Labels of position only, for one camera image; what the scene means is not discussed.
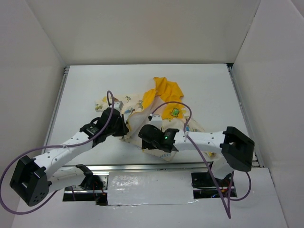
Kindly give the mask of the yellow cream printed kids jacket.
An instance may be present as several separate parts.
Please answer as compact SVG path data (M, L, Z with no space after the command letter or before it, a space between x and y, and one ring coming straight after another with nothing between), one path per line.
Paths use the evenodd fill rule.
M155 115L162 118L161 129L177 128L186 131L204 132L204 128L196 120L187 119L190 116L189 110L175 102L181 102L184 94L178 84L167 80L165 77L154 77L154 88L144 94L124 94L115 95L115 101L122 101L122 114L128 121L129 133L121 136L120 141L131 143L137 147L142 147L142 140L138 137L139 130L148 124L148 115L156 110Z

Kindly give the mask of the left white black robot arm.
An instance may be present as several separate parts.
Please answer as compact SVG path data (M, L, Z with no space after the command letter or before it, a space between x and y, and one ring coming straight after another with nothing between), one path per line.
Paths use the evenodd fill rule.
M88 167L65 165L104 142L108 136L122 137L128 131L121 109L108 107L100 117L85 124L59 147L34 158L27 155L20 158L10 186L30 207L39 204L49 193L70 186L100 190L103 182Z

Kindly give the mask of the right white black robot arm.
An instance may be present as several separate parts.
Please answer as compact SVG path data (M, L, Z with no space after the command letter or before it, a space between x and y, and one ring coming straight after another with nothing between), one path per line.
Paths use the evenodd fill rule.
M207 173L207 182L219 185L233 171L250 172L255 143L239 129L228 126L221 132L182 132L169 128L164 132L146 124L138 134L144 149L158 149L165 153L199 150L219 155Z

